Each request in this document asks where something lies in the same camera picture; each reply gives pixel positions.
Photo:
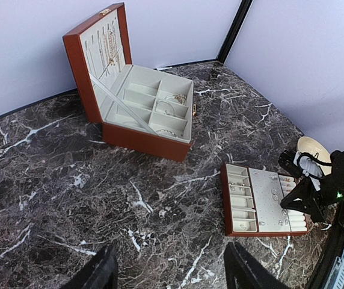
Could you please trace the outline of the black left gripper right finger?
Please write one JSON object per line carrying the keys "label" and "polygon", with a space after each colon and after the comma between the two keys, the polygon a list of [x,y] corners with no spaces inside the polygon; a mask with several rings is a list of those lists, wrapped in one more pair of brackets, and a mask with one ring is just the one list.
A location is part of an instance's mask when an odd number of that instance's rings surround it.
{"label": "black left gripper right finger", "polygon": [[289,288],[273,277],[239,242],[224,251],[227,288]]}

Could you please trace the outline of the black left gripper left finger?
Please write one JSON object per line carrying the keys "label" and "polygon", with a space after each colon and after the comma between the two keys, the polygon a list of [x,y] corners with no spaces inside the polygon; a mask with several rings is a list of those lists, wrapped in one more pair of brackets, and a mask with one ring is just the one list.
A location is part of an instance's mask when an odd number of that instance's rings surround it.
{"label": "black left gripper left finger", "polygon": [[103,246],[61,289],[118,288],[117,251]]}

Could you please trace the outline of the red jewelry tray insert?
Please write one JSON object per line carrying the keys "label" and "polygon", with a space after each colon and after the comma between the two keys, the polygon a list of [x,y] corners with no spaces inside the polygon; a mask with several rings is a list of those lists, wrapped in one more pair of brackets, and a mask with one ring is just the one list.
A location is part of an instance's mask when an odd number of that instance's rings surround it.
{"label": "red jewelry tray insert", "polygon": [[[284,237],[309,233],[306,215],[280,202],[296,186],[295,178],[276,172],[223,164],[221,185],[228,237]],[[275,201],[271,190],[278,191]]]}

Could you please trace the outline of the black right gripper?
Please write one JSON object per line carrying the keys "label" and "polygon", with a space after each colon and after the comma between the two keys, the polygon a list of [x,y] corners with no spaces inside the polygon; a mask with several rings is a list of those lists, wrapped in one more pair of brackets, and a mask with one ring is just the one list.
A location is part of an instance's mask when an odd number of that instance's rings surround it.
{"label": "black right gripper", "polygon": [[321,204],[319,192],[316,191],[310,178],[302,179],[280,203],[283,209],[308,214],[313,223],[327,219],[327,209]]}

